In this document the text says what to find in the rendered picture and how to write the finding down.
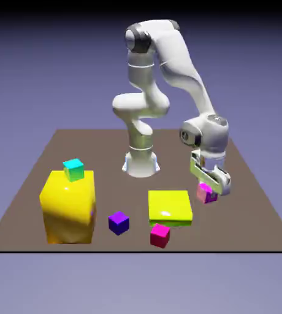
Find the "small pink cube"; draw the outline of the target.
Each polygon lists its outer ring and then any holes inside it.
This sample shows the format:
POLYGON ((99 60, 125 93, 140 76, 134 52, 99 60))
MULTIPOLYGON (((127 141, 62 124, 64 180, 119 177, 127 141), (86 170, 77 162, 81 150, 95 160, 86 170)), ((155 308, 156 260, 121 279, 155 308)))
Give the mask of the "small pink cube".
POLYGON ((155 224, 150 232, 150 244, 165 248, 170 239, 170 228, 165 225, 155 224))

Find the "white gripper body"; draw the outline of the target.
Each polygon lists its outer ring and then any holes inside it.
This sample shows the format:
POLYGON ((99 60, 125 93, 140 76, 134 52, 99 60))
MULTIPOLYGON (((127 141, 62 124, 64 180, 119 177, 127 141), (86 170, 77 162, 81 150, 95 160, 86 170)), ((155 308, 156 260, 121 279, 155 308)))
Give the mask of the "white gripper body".
POLYGON ((231 191, 231 176, 224 170, 225 153, 211 154, 206 151, 191 152, 190 171, 215 193, 227 195, 231 191))

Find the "small purple cube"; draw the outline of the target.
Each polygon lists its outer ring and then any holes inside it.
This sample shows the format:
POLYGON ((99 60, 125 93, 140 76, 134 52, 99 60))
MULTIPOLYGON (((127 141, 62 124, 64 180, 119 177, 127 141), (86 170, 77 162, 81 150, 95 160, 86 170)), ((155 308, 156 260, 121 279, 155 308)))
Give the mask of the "small purple cube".
POLYGON ((116 235, 129 230, 129 217, 123 212, 116 212, 108 217, 109 229, 116 235))

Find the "small cyan cube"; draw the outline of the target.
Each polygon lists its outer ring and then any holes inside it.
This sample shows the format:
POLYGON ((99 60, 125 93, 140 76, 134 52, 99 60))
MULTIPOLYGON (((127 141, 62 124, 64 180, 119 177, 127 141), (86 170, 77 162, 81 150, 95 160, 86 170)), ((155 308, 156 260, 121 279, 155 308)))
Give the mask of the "small cyan cube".
POLYGON ((84 164, 78 158, 64 161, 63 171, 70 182, 84 178, 84 164))

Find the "flat yellow-green box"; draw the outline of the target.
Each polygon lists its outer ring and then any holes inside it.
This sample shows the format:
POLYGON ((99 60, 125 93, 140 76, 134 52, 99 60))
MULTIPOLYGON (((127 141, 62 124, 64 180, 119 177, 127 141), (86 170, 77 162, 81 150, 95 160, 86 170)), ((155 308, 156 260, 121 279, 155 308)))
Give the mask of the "flat yellow-green box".
POLYGON ((186 190, 150 190, 148 192, 149 224, 189 226, 193 212, 186 190))

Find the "large yellow box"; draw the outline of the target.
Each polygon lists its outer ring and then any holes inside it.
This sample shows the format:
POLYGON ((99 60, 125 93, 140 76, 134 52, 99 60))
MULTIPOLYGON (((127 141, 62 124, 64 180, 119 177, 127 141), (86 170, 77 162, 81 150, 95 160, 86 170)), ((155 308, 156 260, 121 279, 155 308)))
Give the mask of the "large yellow box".
POLYGON ((49 244, 90 244, 96 221, 94 172, 70 182, 62 170, 53 170, 39 195, 49 244))

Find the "small magenta cube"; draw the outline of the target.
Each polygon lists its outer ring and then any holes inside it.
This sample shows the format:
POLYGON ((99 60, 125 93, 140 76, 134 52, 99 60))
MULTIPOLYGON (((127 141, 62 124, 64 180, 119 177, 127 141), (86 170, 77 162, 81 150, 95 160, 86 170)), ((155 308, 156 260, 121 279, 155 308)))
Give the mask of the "small magenta cube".
POLYGON ((199 182, 197 186, 197 198, 204 204, 215 202, 218 199, 218 194, 212 190, 210 186, 208 186, 204 182, 199 182))

